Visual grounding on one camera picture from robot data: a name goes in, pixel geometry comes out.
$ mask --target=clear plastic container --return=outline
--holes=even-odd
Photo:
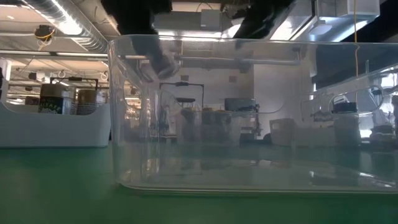
[[[132,35],[110,43],[119,183],[146,190],[397,192],[397,44],[242,42],[237,48],[233,39]],[[179,67],[174,76],[159,69],[167,59]],[[187,106],[181,98],[194,100]],[[357,110],[334,113],[342,101]],[[353,122],[346,128],[344,121]],[[348,147],[344,132],[358,130],[361,138]]]

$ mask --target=black lid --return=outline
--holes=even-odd
[[[333,105],[333,113],[357,113],[355,102],[344,102]]]
[[[181,98],[181,97],[178,97],[178,98],[176,98],[176,100],[179,103],[193,103],[193,102],[195,102],[195,99],[193,99],[193,98]]]

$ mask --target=green table surface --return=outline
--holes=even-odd
[[[0,180],[1,224],[398,223],[394,194],[144,194],[115,182],[110,147],[0,149]]]

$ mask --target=ventilation duct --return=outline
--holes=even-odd
[[[312,7],[315,15],[290,40],[339,42],[354,33],[355,21],[360,30],[380,15],[380,0],[357,0],[356,13],[354,0],[317,0]]]
[[[71,0],[22,0],[77,44],[94,53],[105,53],[108,41]]]

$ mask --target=laboratory room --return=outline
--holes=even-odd
[[[398,223],[397,0],[0,0],[0,223]]]

